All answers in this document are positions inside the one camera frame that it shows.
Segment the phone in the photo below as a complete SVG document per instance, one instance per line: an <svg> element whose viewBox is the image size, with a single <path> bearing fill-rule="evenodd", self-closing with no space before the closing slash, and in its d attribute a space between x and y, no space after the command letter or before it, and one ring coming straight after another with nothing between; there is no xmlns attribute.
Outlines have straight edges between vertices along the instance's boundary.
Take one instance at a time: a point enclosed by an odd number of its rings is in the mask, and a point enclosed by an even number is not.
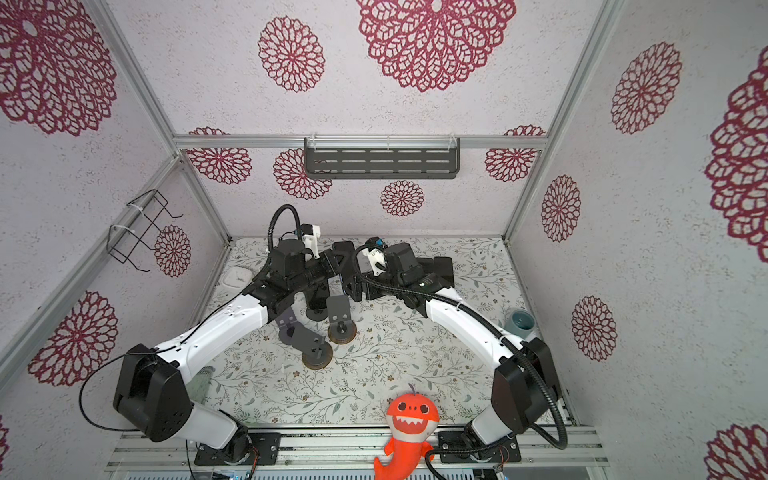
<svg viewBox="0 0 768 480"><path fill-rule="evenodd" d="M435 274L441 278L449 287L455 286L453 259L446 256L437 256L434 258L420 258L426 274Z"/></svg>
<svg viewBox="0 0 768 480"><path fill-rule="evenodd" d="M338 260L340 283L343 292L355 302L362 300L362 285L353 265L355 247L352 241L339 241L332 244L332 251Z"/></svg>
<svg viewBox="0 0 768 480"><path fill-rule="evenodd" d="M309 310L326 310L327 299L330 296L329 284L323 281L313 285L304 291L304 295Z"/></svg>

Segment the middle round stand base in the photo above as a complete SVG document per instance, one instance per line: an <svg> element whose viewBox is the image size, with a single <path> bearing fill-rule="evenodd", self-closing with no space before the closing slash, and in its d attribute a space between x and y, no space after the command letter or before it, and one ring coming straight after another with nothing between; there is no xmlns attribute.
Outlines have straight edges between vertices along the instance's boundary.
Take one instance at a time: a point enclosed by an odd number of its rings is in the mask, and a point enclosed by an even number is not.
<svg viewBox="0 0 768 480"><path fill-rule="evenodd" d="M339 345L350 343L357 335L357 325L354 321L334 321L328 327L328 339Z"/></svg>

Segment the grey empty phone stand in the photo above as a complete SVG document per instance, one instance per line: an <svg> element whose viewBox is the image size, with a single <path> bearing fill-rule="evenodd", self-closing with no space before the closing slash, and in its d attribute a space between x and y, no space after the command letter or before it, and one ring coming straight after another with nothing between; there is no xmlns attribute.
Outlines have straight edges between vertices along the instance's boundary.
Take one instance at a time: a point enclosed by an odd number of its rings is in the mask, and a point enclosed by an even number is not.
<svg viewBox="0 0 768 480"><path fill-rule="evenodd" d="M276 319L279 340L288 346L293 345L297 327L301 325L292 307L288 307Z"/></svg>

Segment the round stand base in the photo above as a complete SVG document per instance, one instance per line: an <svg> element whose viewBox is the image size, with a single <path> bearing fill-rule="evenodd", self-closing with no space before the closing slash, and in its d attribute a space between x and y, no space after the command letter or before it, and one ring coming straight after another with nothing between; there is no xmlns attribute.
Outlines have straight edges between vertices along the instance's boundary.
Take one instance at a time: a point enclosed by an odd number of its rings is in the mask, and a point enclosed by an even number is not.
<svg viewBox="0 0 768 480"><path fill-rule="evenodd" d="M329 343L323 343L316 348L302 353L303 364L311 370L326 368L333 359L333 349Z"/></svg>
<svg viewBox="0 0 768 480"><path fill-rule="evenodd" d="M357 335L357 325L354 321L334 321L328 327L328 339L339 345L350 343Z"/></svg>

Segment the red shark plush toy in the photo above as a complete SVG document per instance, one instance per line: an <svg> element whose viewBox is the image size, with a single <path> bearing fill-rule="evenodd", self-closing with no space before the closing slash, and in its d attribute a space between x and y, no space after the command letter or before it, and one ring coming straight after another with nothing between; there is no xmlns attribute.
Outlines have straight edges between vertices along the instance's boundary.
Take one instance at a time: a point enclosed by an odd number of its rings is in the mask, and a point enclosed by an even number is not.
<svg viewBox="0 0 768 480"><path fill-rule="evenodd" d="M386 413L391 438L384 446L384 454L390 461L384 465L374 459L375 479L407 479L424 459L431 460L432 449L427 439L440 423L436 404L419 394L411 385L411 391L392 401Z"/></svg>

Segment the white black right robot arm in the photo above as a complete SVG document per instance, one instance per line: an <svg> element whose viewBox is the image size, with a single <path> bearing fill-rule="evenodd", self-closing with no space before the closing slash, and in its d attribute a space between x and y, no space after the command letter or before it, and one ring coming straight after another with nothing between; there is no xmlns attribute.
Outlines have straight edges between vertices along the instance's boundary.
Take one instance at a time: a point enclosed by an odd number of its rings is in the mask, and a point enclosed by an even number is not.
<svg viewBox="0 0 768 480"><path fill-rule="evenodd" d="M497 326L460 296L449 257L417 256L411 245L371 238L344 255L343 265L376 293L392 294L440 325L493 371L490 405L466 430L478 448L532 430L552 447L568 446L558 406L561 390L549 347Z"/></svg>

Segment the grey wall shelf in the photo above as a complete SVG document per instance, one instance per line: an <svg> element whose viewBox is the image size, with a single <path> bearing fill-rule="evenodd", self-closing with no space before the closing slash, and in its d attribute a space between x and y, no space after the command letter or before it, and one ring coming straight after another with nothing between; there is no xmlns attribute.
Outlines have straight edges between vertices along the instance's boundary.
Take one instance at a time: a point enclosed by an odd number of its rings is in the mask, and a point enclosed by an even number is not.
<svg viewBox="0 0 768 480"><path fill-rule="evenodd" d="M313 180L451 180L460 170L460 140L308 137L304 168Z"/></svg>

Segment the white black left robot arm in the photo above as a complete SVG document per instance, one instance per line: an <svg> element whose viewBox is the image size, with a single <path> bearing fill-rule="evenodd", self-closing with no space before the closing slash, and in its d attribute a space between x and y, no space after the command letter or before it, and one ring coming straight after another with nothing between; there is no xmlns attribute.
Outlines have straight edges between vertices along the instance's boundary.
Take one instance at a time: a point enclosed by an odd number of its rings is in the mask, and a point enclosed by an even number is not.
<svg viewBox="0 0 768 480"><path fill-rule="evenodd" d="M123 357L113 407L154 442L181 438L218 450L241 447L247 429L222 411L191 400L188 383L217 355L276 320L298 293L341 272L346 256L327 249L312 257L300 240L280 242L244 289L196 327Z"/></svg>

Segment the teal ceramic cup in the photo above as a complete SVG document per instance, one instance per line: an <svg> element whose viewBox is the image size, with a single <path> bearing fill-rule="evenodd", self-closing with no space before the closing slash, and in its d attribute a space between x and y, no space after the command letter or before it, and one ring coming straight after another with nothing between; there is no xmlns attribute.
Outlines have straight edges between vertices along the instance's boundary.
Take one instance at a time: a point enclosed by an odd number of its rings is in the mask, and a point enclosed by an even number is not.
<svg viewBox="0 0 768 480"><path fill-rule="evenodd" d="M523 340L537 334L535 317L523 309L512 309L504 314L503 328Z"/></svg>

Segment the white earbuds case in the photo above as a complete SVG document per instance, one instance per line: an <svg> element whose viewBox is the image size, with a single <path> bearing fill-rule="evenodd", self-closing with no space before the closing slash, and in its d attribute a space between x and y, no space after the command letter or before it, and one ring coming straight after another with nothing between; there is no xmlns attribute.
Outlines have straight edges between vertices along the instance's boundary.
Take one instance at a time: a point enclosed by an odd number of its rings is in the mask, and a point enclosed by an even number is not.
<svg viewBox="0 0 768 480"><path fill-rule="evenodd" d="M231 291L241 291L247 287L253 278L253 272L245 267L230 267L220 277L221 287Z"/></svg>

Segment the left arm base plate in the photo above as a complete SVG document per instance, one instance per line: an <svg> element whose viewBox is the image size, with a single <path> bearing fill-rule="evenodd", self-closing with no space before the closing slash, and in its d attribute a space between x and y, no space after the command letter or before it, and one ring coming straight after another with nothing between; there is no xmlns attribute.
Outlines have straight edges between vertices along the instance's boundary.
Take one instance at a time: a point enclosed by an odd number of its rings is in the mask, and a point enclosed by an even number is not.
<svg viewBox="0 0 768 480"><path fill-rule="evenodd" d="M202 444L197 448L195 466L271 466L277 462L282 435L277 432L238 434L223 449Z"/></svg>

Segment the front round stand base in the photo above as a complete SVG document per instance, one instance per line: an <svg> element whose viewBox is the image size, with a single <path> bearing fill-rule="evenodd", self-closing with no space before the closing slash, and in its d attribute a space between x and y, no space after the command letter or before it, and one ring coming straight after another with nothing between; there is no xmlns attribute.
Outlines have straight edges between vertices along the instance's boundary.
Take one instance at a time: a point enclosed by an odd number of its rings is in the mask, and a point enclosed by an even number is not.
<svg viewBox="0 0 768 480"><path fill-rule="evenodd" d="M302 353L303 364L311 370L326 368L333 359L333 349L329 343L323 343L316 348Z"/></svg>

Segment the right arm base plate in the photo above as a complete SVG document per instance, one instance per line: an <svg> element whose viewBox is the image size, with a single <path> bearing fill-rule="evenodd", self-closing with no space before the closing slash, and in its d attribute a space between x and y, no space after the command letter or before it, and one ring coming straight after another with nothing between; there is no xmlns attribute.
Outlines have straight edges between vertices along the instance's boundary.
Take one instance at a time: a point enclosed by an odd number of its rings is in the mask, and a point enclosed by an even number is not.
<svg viewBox="0 0 768 480"><path fill-rule="evenodd" d="M442 463L501 464L518 463L522 459L517 438L512 434L490 444L483 444L468 431L444 430L437 438Z"/></svg>

